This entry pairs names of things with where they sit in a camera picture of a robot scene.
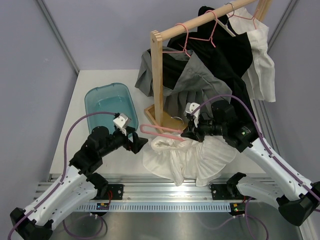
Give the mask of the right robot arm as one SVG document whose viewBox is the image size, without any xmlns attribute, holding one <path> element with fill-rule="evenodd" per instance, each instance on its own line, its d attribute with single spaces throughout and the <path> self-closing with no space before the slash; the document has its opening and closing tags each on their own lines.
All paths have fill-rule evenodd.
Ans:
<svg viewBox="0 0 320 240">
<path fill-rule="evenodd" d="M 289 165 L 267 143 L 254 119 L 239 119 L 234 106 L 226 100 L 212 103 L 212 117 L 204 118 L 196 102 L 186 104 L 189 119 L 182 136 L 203 142 L 205 137 L 221 136 L 225 142 L 253 160 L 267 173 L 275 186 L 256 181 L 244 173 L 234 174 L 226 183 L 232 198 L 252 197 L 276 209 L 294 226 L 301 226 L 320 205 L 320 183 L 312 182 Z"/>
</svg>

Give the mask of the white skirt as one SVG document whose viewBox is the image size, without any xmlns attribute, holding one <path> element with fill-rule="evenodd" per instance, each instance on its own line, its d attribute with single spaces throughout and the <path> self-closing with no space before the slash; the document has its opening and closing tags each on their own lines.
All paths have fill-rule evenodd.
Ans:
<svg viewBox="0 0 320 240">
<path fill-rule="evenodd" d="M 219 178 L 236 155 L 237 150 L 221 137 L 206 136 L 203 142 L 198 142 L 157 136 L 142 148 L 142 164 L 152 174 L 171 180 L 176 186 L 192 179 L 197 187 L 203 187 Z"/>
</svg>

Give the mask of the pink clothes hanger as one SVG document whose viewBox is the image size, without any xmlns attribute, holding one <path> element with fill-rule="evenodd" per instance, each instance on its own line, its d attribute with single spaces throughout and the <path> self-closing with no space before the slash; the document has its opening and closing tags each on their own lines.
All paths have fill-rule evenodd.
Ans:
<svg viewBox="0 0 320 240">
<path fill-rule="evenodd" d="M 181 137 L 181 134 L 185 129 L 185 127 L 187 126 L 185 121 L 181 117 L 170 116 L 167 122 L 169 123 L 171 128 L 145 123 L 139 126 L 139 130 L 143 134 L 163 137 L 163 138 L 168 138 L 168 139 L 183 142 L 184 139 Z"/>
</svg>

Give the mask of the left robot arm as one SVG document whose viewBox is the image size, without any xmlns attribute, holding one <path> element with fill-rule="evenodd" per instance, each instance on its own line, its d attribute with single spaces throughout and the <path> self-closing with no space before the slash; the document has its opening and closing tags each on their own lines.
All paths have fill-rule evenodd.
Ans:
<svg viewBox="0 0 320 240">
<path fill-rule="evenodd" d="M 128 135 L 117 129 L 95 127 L 69 161 L 61 176 L 33 203 L 10 213 L 12 231 L 24 240 L 48 240 L 57 226 L 83 203 L 108 194 L 108 181 L 96 170 L 103 157 L 124 148 L 137 154 L 148 142 L 128 126 Z"/>
</svg>

